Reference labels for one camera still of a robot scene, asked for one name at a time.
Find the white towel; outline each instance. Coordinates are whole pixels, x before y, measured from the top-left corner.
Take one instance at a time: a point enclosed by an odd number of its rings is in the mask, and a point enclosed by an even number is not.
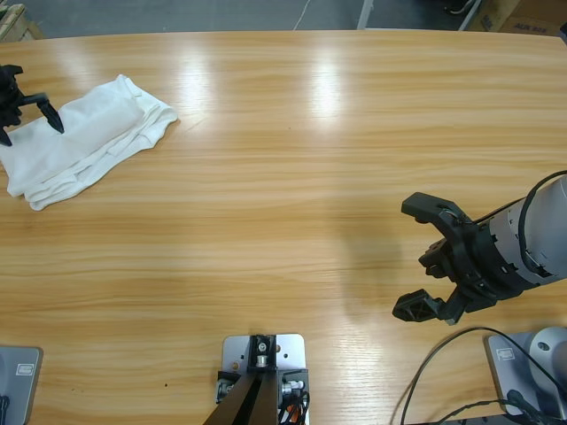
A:
[[[171,106],[124,75],[63,105],[59,115],[63,135],[40,118],[11,131],[11,147],[0,146],[8,192],[23,194],[36,211],[74,197],[124,159],[153,148],[177,120]]]

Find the cardboard box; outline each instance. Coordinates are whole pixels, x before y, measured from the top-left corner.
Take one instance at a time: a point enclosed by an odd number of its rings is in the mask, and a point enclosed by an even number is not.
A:
[[[0,3],[0,43],[39,40],[43,34],[37,25],[26,19],[23,4],[5,6]]]
[[[567,0],[484,0],[469,31],[559,35]]]

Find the label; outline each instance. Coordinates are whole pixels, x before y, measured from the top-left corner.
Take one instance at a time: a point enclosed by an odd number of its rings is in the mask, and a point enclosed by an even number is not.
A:
[[[523,22],[518,22],[514,25],[514,28],[519,29],[520,31],[529,31],[538,34],[546,34],[548,32],[547,28],[539,27],[537,25],[525,24]]]
[[[34,374],[35,364],[20,363],[16,367],[16,376],[30,376]]]
[[[496,350],[496,356],[498,356],[498,360],[513,360],[514,351],[511,348],[499,348]]]

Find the sticker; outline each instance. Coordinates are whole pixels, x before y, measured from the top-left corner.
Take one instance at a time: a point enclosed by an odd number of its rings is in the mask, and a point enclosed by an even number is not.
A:
[[[33,363],[30,364],[18,364],[16,368],[16,376],[30,376],[34,374],[35,365]]]
[[[511,348],[499,348],[496,350],[496,355],[498,356],[498,360],[513,360],[514,351]]]

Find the black cable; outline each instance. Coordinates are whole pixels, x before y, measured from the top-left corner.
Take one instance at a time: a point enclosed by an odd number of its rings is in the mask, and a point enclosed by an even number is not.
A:
[[[0,396],[0,425],[4,425],[6,423],[6,414],[9,405],[10,398],[8,396]]]
[[[480,223],[481,221],[484,221],[484,220],[486,220],[486,219],[490,219],[492,216],[496,215],[496,214],[499,213],[500,211],[504,211],[506,208],[511,207],[513,204],[515,204],[515,203],[518,202],[518,201],[521,201],[522,199],[523,199],[523,198],[520,197],[519,199],[517,199],[517,200],[515,200],[515,201],[508,202],[507,204],[501,206],[500,208],[497,208],[497,209],[495,209],[494,211],[489,212],[489,213],[486,214],[486,215],[483,215],[481,218],[474,220],[473,223],[478,224],[478,223]]]
[[[507,406],[514,406],[517,407],[518,409],[521,409],[522,407],[514,402],[511,402],[509,400],[505,400],[502,398],[497,398],[496,400],[483,400],[483,401],[477,401],[476,403],[471,403],[469,405],[464,405],[462,407],[459,407],[458,409],[453,410],[453,412],[446,414],[445,416],[443,416],[442,419],[440,419],[437,422],[433,422],[430,425],[443,425],[443,423],[445,423],[449,418],[452,418],[453,416],[456,416],[457,414],[459,414],[460,412],[463,412],[467,409],[471,409],[472,407],[477,407],[477,406],[488,406],[491,405],[493,403],[499,403],[501,405],[507,405]],[[550,423],[549,421],[554,421],[555,418],[549,418],[546,415],[539,414],[537,416],[537,419],[540,420],[539,423]]]
[[[525,241],[525,217],[527,216],[528,208],[530,207],[530,204],[535,198],[538,189],[541,186],[543,186],[545,183],[549,182],[550,180],[555,179],[556,177],[564,174],[567,174],[567,170],[558,171],[556,173],[550,174],[545,179],[539,181],[532,188],[532,190],[530,190],[528,196],[525,197],[524,204],[522,205],[522,211],[520,212],[520,219],[519,222],[517,223],[517,237],[520,243],[520,255],[522,256],[522,262],[524,262],[524,265],[527,267],[527,269],[535,274],[542,275],[542,273],[545,273],[545,269],[539,264],[535,263],[535,261],[531,259],[530,256],[528,255],[527,242]]]
[[[302,369],[296,370],[289,370],[282,374],[282,379],[285,380],[285,376],[288,375],[296,375],[301,373]],[[282,406],[280,407],[280,413],[278,416],[278,423],[280,425],[304,425],[307,419],[307,410],[309,408],[310,403],[310,396],[309,391],[301,390],[301,391],[294,391],[290,396],[285,397],[282,402]],[[291,411],[288,412],[288,416],[284,421],[284,413],[287,411],[288,408],[292,408]],[[299,412],[298,419],[295,422],[291,422],[290,420],[293,418],[293,415]]]
[[[433,357],[435,356],[435,354],[437,354],[439,351],[441,351],[441,349],[443,347],[445,347],[447,344],[449,344],[450,342],[454,341],[456,338],[458,338],[459,336],[468,334],[469,332],[473,332],[476,330],[486,330],[489,332],[493,332],[494,334],[498,334],[500,336],[502,336],[503,338],[507,339],[510,343],[512,343],[513,345],[515,345],[515,347],[521,352],[523,353],[523,355],[531,361],[531,363],[538,368],[542,374],[544,374],[556,387],[557,389],[562,393],[563,396],[565,396],[567,394],[567,391],[565,390],[565,388],[552,376],[549,374],[549,372],[543,368],[543,366],[538,363],[538,361],[536,359],[534,359],[529,352],[527,352],[520,344],[518,344],[516,341],[514,341],[512,338],[510,338],[508,335],[500,332],[499,330],[496,330],[494,328],[488,328],[485,326],[476,326],[474,328],[468,328],[465,330],[462,330],[461,332],[457,332],[456,334],[450,336],[449,338],[445,339],[444,341],[442,341],[437,347],[435,347],[428,355],[427,357],[423,360],[422,364],[420,365],[420,367],[417,369],[416,374],[414,375],[414,378],[411,381],[411,385],[409,387],[409,392],[408,392],[408,397],[406,398],[406,403],[404,404],[404,408],[401,412],[401,419],[400,419],[400,425],[405,425],[406,423],[406,414],[408,413],[408,408],[409,408],[409,402],[411,401],[412,396],[414,395],[414,391],[416,390],[416,386],[417,386],[417,381],[419,380],[420,376],[422,375],[423,371],[425,370],[425,367],[429,364],[429,362],[431,361],[431,359],[433,359]]]

